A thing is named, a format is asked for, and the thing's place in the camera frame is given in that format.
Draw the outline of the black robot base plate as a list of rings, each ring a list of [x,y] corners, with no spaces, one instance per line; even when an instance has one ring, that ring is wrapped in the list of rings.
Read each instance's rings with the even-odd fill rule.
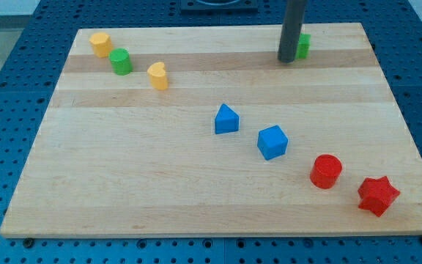
[[[180,0],[181,13],[257,11],[258,0]]]

